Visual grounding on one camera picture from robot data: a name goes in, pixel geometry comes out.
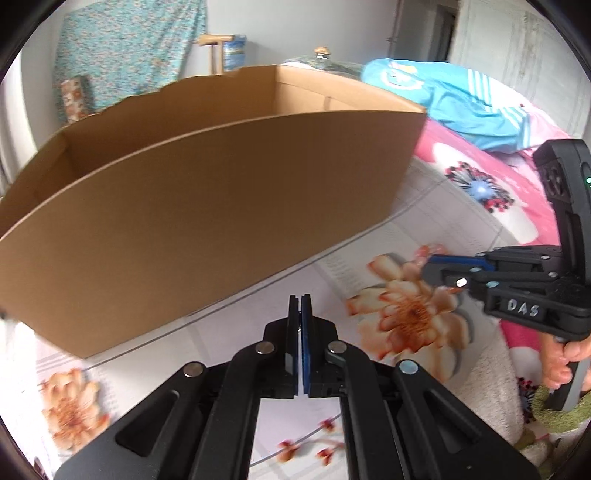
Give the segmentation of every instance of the green fabric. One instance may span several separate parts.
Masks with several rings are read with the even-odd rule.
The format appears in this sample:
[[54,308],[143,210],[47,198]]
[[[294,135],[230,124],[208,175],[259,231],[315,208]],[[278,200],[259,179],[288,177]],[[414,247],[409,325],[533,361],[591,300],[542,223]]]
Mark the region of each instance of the green fabric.
[[564,433],[576,429],[583,420],[591,417],[591,392],[579,400],[579,404],[571,411],[548,410],[546,400],[550,396],[548,388],[541,385],[535,392],[531,402],[531,411],[550,433]]
[[523,433],[521,434],[521,438],[517,440],[517,443],[513,445],[516,450],[523,450],[525,447],[529,445],[533,445],[535,443],[535,433],[532,432],[530,429],[523,429]]
[[546,461],[538,467],[538,471],[540,473],[540,477],[542,477],[542,480],[547,480],[550,478],[554,474],[552,460],[549,458],[546,459]]

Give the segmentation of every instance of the box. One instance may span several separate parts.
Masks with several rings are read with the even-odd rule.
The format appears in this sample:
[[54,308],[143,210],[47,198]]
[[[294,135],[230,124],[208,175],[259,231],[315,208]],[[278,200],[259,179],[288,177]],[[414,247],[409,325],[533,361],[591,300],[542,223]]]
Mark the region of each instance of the box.
[[0,307],[87,357],[235,294],[385,219],[424,120],[284,66],[125,99],[0,202]]

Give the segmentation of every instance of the orange flower pattern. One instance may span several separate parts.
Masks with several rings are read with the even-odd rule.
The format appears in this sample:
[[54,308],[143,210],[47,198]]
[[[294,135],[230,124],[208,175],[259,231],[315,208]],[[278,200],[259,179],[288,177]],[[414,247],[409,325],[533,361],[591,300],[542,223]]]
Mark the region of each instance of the orange flower pattern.
[[109,426],[109,415],[96,404],[98,391],[99,384],[84,381],[78,368],[42,383],[43,415],[58,449],[76,453]]
[[384,283],[364,288],[346,302],[350,315],[363,315],[358,324],[363,350],[393,364],[415,359],[441,382],[451,378],[456,353],[470,343],[468,321],[455,312],[457,290],[432,288],[421,279],[426,259],[445,252],[434,245],[421,247],[410,262],[399,262],[392,254],[375,257],[368,268]]

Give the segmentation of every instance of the floral fabric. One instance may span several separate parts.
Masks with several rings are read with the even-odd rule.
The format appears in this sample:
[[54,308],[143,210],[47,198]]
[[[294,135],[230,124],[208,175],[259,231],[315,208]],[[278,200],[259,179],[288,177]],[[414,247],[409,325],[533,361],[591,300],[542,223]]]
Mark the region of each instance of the floral fabric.
[[178,79],[192,42],[206,31],[205,0],[103,0],[66,15],[53,84],[83,76],[90,113]]

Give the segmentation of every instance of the metal screw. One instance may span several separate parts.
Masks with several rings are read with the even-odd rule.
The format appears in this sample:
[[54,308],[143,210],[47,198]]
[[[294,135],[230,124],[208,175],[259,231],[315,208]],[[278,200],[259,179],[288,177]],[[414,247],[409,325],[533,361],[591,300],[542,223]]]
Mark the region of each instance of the metal screw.
[[340,340],[334,340],[329,343],[329,351],[331,353],[345,353],[345,350],[347,350],[347,345]]
[[261,355],[269,355],[269,353],[273,353],[273,350],[275,350],[275,345],[265,340],[263,342],[258,342],[255,345],[255,350]]
[[185,377],[198,377],[203,373],[203,365],[199,362],[191,362],[183,367]]
[[418,372],[418,365],[412,360],[402,360],[398,367],[403,374],[414,375]]

